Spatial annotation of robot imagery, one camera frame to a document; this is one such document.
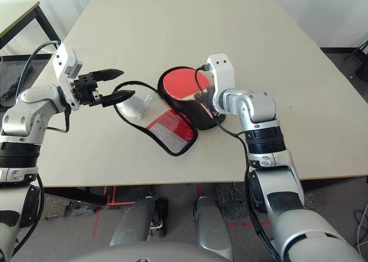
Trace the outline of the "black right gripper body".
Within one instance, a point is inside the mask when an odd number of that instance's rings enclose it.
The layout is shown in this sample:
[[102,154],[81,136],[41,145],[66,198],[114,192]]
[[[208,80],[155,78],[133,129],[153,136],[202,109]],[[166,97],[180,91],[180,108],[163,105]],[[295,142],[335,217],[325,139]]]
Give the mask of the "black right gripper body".
[[209,86],[205,89],[202,89],[202,91],[201,91],[201,104],[203,105],[205,110],[209,113],[209,115],[213,119],[216,119],[216,117],[218,116],[219,113],[216,111],[216,109],[214,108],[214,105],[213,105],[214,92],[215,92],[215,86]]

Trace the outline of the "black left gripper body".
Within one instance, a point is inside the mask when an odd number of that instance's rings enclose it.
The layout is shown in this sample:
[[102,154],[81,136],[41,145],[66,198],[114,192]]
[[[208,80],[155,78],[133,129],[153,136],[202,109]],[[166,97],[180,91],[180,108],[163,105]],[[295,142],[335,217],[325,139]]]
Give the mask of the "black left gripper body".
[[95,106],[97,83],[95,80],[74,80],[72,83],[72,93],[80,105]]

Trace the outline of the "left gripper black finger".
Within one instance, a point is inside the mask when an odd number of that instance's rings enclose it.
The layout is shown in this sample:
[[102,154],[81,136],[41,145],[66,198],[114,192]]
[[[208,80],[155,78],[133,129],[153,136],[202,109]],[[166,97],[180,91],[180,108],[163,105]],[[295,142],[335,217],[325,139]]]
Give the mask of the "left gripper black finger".
[[124,72],[118,69],[99,70],[79,75],[78,81],[81,87],[97,87],[97,82],[113,80],[123,74]]
[[123,101],[126,101],[135,94],[134,90],[118,90],[114,91],[110,95],[103,96],[98,94],[91,102],[91,106],[101,105],[102,107],[113,106]]

